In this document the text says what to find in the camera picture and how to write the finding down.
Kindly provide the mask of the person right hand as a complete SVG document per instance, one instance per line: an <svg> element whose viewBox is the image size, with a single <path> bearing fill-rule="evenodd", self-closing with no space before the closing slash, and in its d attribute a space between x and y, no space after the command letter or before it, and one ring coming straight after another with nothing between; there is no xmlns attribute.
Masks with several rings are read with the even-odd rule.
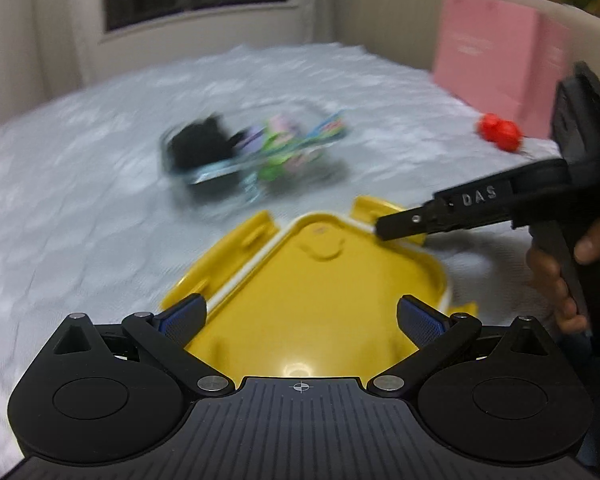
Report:
<svg viewBox="0 0 600 480"><path fill-rule="evenodd" d="M574 256L577 263L581 264L600 260L600 220L577 242ZM579 313L576 300L570 296L558 261L543 252L535 240L527 252L526 261L532 272L532 287L553 307L559 330L564 334L585 332L588 329L588 319Z"/></svg>

